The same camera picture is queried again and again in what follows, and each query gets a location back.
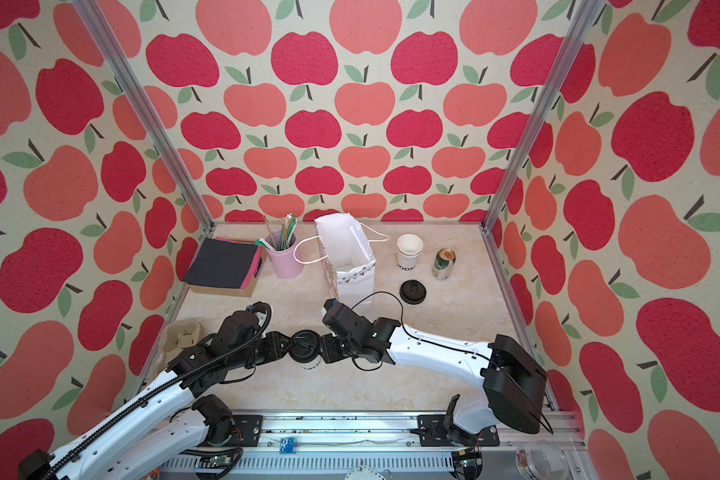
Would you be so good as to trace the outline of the white paper coffee cup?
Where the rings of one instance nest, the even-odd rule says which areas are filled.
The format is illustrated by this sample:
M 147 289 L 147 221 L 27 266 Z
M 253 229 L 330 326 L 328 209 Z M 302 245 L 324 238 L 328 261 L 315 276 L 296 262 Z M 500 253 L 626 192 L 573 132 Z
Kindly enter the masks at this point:
M 322 363 L 322 359 L 320 357 L 315 357 L 314 359 L 310 360 L 309 362 L 302 363 L 301 367 L 305 370 L 313 370 L 317 368 Z

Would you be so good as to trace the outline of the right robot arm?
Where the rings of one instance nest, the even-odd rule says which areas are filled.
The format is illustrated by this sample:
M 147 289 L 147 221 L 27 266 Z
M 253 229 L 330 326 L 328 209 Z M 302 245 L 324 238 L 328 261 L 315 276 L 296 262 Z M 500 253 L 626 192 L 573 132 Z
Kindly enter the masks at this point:
M 512 337 L 498 334 L 491 342 L 466 341 L 407 328 L 401 320 L 379 317 L 371 322 L 336 299 L 324 303 L 321 338 L 327 363 L 349 358 L 371 364 L 425 368 L 475 387 L 456 396 L 448 408 L 450 426 L 475 435 L 501 423 L 525 434 L 552 427 L 543 414 L 547 372 Z

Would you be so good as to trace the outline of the white paper gift bag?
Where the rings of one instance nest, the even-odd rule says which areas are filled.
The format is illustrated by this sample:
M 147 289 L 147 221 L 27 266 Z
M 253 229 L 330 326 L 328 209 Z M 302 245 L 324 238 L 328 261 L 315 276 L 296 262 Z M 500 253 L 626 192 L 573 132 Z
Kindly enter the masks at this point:
M 320 263 L 336 300 L 357 313 L 372 309 L 376 259 L 372 243 L 386 242 L 389 235 L 359 222 L 351 214 L 323 215 L 315 220 L 316 235 L 298 241 L 294 259 L 302 265 Z M 317 241 L 319 257 L 300 257 L 300 247 Z

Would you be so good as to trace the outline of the cardboard cup carrier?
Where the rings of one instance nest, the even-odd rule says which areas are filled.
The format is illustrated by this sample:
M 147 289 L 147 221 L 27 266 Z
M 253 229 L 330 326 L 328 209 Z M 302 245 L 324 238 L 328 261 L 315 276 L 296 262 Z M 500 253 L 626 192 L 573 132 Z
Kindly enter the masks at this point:
M 176 358 L 185 348 L 196 345 L 205 336 L 197 320 L 181 320 L 169 324 L 161 333 L 159 351 L 165 363 Z

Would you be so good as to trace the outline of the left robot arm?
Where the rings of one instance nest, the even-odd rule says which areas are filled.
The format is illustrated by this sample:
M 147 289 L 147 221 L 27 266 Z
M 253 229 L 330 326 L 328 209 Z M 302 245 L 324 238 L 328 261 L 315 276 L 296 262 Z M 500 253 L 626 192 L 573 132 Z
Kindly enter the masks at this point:
M 210 388 L 231 370 L 254 370 L 292 348 L 290 337 L 267 327 L 269 305 L 257 302 L 227 317 L 219 331 L 184 349 L 142 392 L 77 439 L 52 453 L 22 460 L 22 479 L 141 479 L 187 450 L 209 445 L 237 458 L 243 429 Z

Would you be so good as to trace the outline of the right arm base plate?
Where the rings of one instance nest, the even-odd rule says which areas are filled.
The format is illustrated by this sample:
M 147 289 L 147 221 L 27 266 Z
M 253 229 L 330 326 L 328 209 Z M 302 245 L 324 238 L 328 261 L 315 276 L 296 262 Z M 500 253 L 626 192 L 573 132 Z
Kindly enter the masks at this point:
M 478 434 L 468 433 L 446 421 L 445 414 L 419 415 L 410 432 L 419 437 L 422 447 L 498 447 L 501 442 L 495 426 Z

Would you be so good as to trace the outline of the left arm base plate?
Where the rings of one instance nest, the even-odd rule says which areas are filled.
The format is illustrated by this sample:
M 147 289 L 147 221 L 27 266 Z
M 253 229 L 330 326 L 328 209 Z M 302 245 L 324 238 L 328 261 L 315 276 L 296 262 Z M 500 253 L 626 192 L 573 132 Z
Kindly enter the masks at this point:
M 221 421 L 213 445 L 220 447 L 257 447 L 262 432 L 262 415 L 233 415 Z

